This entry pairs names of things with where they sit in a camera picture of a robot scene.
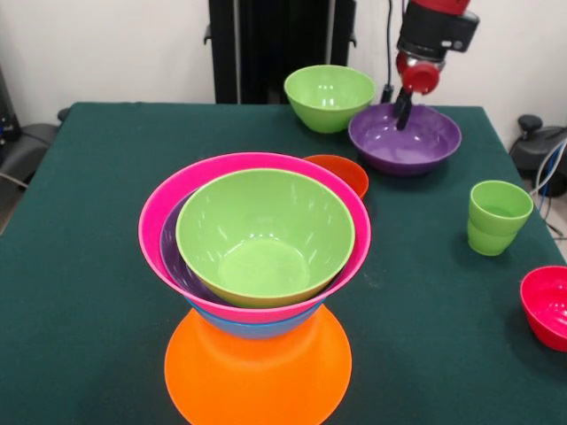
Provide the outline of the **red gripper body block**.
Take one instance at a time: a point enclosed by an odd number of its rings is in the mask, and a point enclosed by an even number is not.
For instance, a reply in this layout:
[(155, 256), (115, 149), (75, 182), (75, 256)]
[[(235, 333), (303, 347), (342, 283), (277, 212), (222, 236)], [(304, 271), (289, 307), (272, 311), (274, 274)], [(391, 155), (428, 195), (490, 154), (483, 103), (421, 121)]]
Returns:
[(407, 93), (427, 95), (439, 84), (440, 68), (432, 62), (410, 57), (400, 51), (396, 57), (396, 68)]

